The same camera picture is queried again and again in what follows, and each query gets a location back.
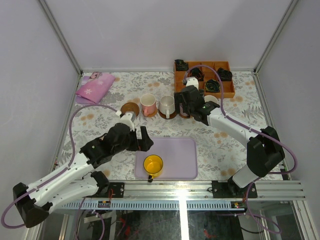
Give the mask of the light blue cup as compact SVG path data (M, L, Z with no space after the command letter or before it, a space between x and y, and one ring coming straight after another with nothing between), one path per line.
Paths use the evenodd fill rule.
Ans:
M206 96L204 97L204 101L205 101L205 102L213 102L213 103L216 103L216 104L219 103L218 99L217 99L215 96L213 96L213 95L206 95Z

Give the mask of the yellow cup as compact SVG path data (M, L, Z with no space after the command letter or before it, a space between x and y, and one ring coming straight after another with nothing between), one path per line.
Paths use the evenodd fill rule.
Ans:
M152 154L145 158L143 161L143 168L148 175L147 181L152 183L154 178L162 174L164 162L158 155Z

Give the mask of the beige speckled cup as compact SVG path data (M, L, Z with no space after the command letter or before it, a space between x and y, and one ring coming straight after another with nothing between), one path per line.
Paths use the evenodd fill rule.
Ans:
M168 111L167 115L172 114L175 111L175 100L173 96L165 95L160 99L159 111Z

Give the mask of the dark wooden coaster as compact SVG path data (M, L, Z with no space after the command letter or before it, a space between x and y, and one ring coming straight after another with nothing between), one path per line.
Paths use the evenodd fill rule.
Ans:
M138 106L136 103L134 103L134 102L127 102L127 103L125 103L125 104L121 107L120 111L121 111L121 115L120 115L121 117L122 117L125 113L130 112L130 113L133 114L134 118L136 118L136 117L139 115L139 113L140 113L140 108L139 108L139 106Z
M177 116L177 113L174 111L172 114L167 114L170 113L170 111L158 111L159 116L165 120L171 120Z

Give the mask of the light wooden coaster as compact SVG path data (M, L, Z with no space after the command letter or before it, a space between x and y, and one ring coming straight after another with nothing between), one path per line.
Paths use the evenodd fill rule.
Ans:
M145 114L145 111L144 111L144 110L141 111L142 115L143 115L144 117L148 117L148 118L154 117L154 116L157 114L157 112L158 112L158 109L157 109L157 108L155 108L155 110L154 110L153 113L148 114L148 115Z
M184 118L184 119L190 119L191 118L191 116L190 115L184 115L184 114L182 114L182 113L179 113L179 116L180 117L182 117L182 118Z

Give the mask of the pink cup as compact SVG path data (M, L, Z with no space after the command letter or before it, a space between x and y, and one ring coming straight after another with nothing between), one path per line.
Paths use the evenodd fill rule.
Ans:
M141 96L140 103L142 107L142 113L145 117L151 116L156 110L156 98L151 93L146 93Z

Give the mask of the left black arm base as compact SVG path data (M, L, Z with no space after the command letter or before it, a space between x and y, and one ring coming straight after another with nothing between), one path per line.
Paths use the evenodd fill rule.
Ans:
M90 176L94 179L98 190L91 195L87 195L89 198L109 198L120 199L124 197L125 183L124 182L110 182L107 177L102 173L96 172Z

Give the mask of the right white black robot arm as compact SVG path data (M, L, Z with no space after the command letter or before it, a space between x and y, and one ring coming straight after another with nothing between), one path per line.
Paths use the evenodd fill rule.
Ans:
M277 131L267 126L264 129L249 127L237 118L228 115L223 107L213 101L205 101L193 85L174 93L175 110L192 116L196 121L226 132L247 150L246 164L228 180L228 192L240 197L246 186L271 172L284 158L285 153Z

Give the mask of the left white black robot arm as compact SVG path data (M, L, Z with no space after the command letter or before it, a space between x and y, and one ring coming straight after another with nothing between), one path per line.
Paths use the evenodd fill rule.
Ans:
M20 182L12 189L15 206L23 226L32 228L42 223L57 207L79 198L105 197L110 182L97 168L122 151L148 151L154 144L145 126L141 139L135 130L117 123L100 137L89 141L70 162L28 185Z

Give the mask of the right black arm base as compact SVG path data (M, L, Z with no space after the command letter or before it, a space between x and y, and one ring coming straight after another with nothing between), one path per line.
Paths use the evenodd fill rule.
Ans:
M207 191L213 195L216 199L256 199L258 197L256 191L256 185L245 186L244 188L238 187L232 178L228 180L212 180L211 187L207 188Z

